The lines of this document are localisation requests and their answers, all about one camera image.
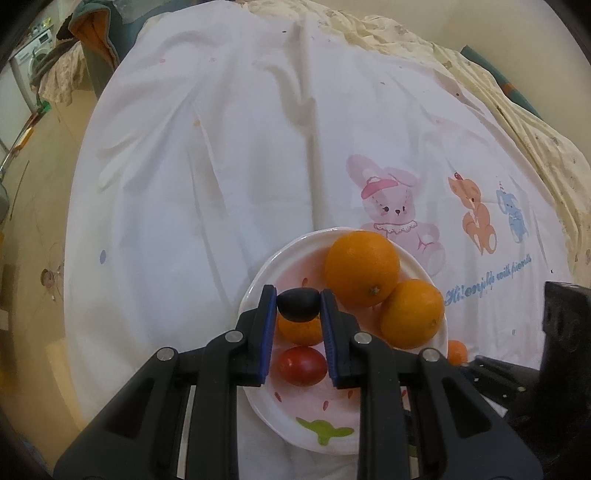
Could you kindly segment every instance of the small orange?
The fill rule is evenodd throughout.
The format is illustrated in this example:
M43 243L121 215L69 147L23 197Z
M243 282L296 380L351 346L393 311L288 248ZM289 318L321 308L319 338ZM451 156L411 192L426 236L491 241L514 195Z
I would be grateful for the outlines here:
M418 278L403 281L382 304L382 335L396 348L418 348L437 333L443 313L443 296L438 289Z
M309 322L290 322L283 315L277 314L277 328L283 338L300 346L314 346L322 341L320 317Z
M449 340L447 343L447 361L459 367L468 361L468 349L460 340Z
M396 247L376 232L356 231L330 247L324 263L326 285L346 307L382 303L398 282Z

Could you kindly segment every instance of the green leaf print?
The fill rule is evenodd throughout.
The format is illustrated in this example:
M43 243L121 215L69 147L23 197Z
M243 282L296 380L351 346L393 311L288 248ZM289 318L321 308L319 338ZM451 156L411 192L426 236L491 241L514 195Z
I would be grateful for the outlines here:
M299 417L295 418L297 423L302 425L305 429L311 430L318 435L318 443L323 447L329 444L332 437L347 437L351 435L355 429L351 427L334 428L330 422L326 420L305 421Z

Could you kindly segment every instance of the blue elephant print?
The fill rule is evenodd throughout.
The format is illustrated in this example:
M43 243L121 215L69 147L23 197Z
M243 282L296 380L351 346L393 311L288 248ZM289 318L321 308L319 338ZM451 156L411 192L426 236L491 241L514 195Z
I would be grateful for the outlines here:
M496 191L496 198L499 202L501 212L509 217L509 227L513 234L513 240L520 244L528 236L523 214L517 207L517 199L512 193L507 193L503 187Z

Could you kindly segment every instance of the white blanket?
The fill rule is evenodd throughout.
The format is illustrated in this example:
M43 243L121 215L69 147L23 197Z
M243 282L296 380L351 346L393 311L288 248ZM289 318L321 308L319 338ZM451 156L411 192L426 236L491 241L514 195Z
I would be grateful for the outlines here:
M570 279L564 236L479 100L316 22L214 1L156 23L103 92L72 187L65 315L85 415L159 347L230 329L262 263L331 226L411 252L471 355L538 366L543 284ZM285 444L242 393L238 438L245 480L355 477L355 458Z

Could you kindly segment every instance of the bowl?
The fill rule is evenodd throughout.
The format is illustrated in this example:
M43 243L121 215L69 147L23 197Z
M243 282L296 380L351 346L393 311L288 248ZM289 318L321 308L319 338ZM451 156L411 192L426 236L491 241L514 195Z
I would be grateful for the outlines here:
M332 244L354 231L338 227L308 233L286 245L261 267L246 291L240 313L255 309L266 284L275 285L280 293L296 287L326 288L324 259ZM394 244L400 257L400 279L420 278L433 283L421 265L407 251ZM379 335L376 311L369 309L340 310L354 314L362 330ZM360 389L337 390L328 375L312 387L295 387L284 381L275 367L278 355L295 346L275 329L269 376L260 388L245 387L246 396L256 414L284 440L306 450L330 455L352 455L359 451ZM433 347L447 356L447 321L425 345L410 350L418 353ZM324 345L312 348L324 355Z

